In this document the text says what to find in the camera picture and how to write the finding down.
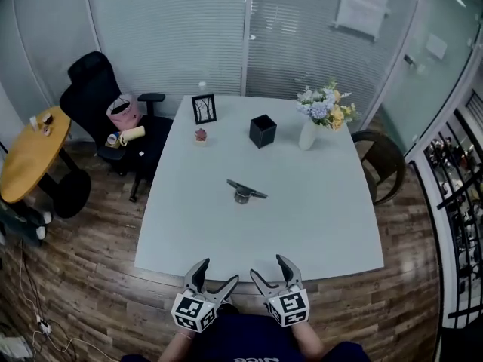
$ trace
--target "black base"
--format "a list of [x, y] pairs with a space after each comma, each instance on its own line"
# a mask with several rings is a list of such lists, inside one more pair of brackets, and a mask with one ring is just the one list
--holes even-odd
[[59, 183], [54, 199], [55, 213], [68, 219], [81, 211], [91, 193], [91, 178], [83, 170], [74, 170]]

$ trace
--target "white vase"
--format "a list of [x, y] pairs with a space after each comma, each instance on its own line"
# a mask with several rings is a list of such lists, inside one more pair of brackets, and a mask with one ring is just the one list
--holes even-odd
[[302, 128], [302, 133], [300, 133], [299, 147], [302, 150], [309, 150], [312, 147], [319, 128], [312, 119], [307, 120]]

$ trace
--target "black picture frame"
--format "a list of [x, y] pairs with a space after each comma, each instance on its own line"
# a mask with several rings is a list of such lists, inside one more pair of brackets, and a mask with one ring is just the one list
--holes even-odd
[[191, 98], [196, 124], [207, 124], [217, 120], [217, 110], [214, 106], [214, 95], [198, 95]]

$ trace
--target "white table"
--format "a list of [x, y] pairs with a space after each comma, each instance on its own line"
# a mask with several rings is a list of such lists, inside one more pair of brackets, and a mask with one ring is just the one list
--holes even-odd
[[[304, 280], [383, 267], [368, 186], [346, 126], [322, 130], [309, 151], [298, 146], [304, 118], [294, 101], [215, 96], [217, 121], [203, 124], [205, 147], [194, 143], [191, 97], [184, 97], [166, 141], [144, 213], [135, 266], [184, 276], [209, 257], [207, 278], [250, 268], [268, 281], [282, 275], [280, 253]], [[275, 142], [258, 149], [250, 120], [267, 114]], [[237, 204], [232, 179], [267, 199]]]

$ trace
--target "brown chair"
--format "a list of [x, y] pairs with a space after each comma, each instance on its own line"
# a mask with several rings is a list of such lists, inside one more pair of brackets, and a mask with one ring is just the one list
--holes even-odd
[[[405, 158], [397, 145], [390, 138], [372, 130], [364, 130], [354, 133], [352, 135], [352, 141], [354, 141], [354, 143], [362, 141], [373, 143], [361, 160], [373, 205], [381, 205], [394, 198], [401, 189], [406, 174]], [[379, 177], [378, 181], [375, 180], [371, 172], [364, 166], [365, 162], [368, 162], [376, 170]], [[394, 186], [387, 195], [380, 200], [377, 200], [377, 187], [384, 183], [394, 173], [396, 173]]]

